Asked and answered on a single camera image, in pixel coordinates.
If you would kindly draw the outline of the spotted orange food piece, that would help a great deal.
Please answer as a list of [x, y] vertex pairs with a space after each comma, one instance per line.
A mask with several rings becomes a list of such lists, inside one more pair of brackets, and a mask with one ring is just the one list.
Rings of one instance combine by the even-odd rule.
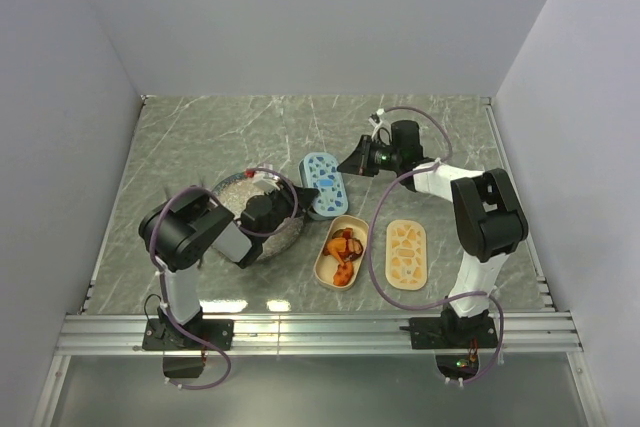
[[333, 276], [333, 285], [337, 287], [347, 286], [353, 275], [354, 267], [352, 262], [346, 261], [343, 264], [339, 264]]

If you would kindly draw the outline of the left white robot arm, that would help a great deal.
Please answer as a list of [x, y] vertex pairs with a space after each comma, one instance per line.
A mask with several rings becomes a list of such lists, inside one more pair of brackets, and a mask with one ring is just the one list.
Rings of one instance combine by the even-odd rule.
[[211, 340], [197, 294], [198, 268], [211, 248], [246, 268], [286, 249], [298, 236], [316, 188], [278, 181], [234, 214], [204, 187], [192, 186], [150, 212], [139, 225], [160, 277], [159, 323], [178, 348]]

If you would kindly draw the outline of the beige lunch box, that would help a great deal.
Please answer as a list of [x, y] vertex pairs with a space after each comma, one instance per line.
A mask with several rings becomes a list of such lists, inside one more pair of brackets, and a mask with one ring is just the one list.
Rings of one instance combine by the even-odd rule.
[[[326, 243], [332, 239], [339, 237], [337, 232], [340, 229], [351, 228], [353, 230], [353, 237], [351, 239], [357, 239], [361, 242], [363, 250], [361, 253], [349, 253], [344, 259], [344, 262], [350, 261], [353, 263], [354, 275], [347, 286], [337, 287], [333, 285], [333, 276], [340, 264], [335, 258], [331, 256], [324, 256], [323, 249]], [[362, 219], [353, 217], [351, 215], [342, 215], [336, 217], [329, 226], [329, 230], [322, 243], [320, 252], [316, 258], [314, 264], [314, 275], [320, 285], [334, 289], [337, 291], [346, 291], [350, 289], [356, 282], [360, 267], [363, 262], [363, 256], [366, 252], [368, 244], [369, 225]]]

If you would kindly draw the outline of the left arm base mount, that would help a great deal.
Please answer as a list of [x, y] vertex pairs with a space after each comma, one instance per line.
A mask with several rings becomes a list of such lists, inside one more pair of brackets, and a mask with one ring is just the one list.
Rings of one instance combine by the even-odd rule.
[[214, 346], [213, 351], [226, 363], [221, 379], [214, 382], [215, 385], [222, 383], [231, 372], [227, 352], [234, 336], [234, 321], [205, 319], [203, 313], [198, 312], [186, 325], [176, 327], [160, 306], [156, 317], [149, 315], [148, 303], [152, 298], [161, 300], [158, 294], [149, 294], [144, 301], [146, 326], [141, 349], [163, 353], [162, 369], [168, 382], [184, 386], [185, 381], [197, 380], [204, 373], [207, 355]]

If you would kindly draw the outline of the bacon piece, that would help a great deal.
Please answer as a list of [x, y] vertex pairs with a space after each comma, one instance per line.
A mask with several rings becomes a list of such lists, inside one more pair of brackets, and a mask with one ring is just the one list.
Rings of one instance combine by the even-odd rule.
[[363, 250], [361, 242], [359, 240], [357, 240], [357, 239], [350, 239], [349, 240], [349, 250], [351, 252], [361, 253], [362, 250]]
[[344, 239], [351, 239], [353, 237], [353, 230], [351, 228], [340, 229], [337, 234]]

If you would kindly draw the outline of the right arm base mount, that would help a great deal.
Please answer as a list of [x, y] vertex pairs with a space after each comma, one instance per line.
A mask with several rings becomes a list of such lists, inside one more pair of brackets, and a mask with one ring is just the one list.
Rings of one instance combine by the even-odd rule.
[[436, 366], [446, 380], [464, 384], [500, 360], [501, 332], [487, 310], [461, 318], [446, 308], [439, 317], [410, 318], [401, 330], [409, 334], [413, 350], [436, 352]]

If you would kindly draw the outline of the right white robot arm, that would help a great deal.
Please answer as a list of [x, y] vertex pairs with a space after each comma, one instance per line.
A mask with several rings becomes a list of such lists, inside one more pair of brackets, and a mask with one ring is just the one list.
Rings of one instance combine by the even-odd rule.
[[442, 338], [460, 347], [476, 333], [475, 319], [489, 309], [489, 294], [507, 258], [526, 240], [528, 221], [508, 173], [502, 168], [472, 171], [424, 155], [419, 124], [390, 124], [390, 141], [363, 135], [338, 166], [343, 174], [374, 177], [396, 174], [396, 183], [453, 206], [463, 258], [448, 295], [450, 316], [441, 321]]

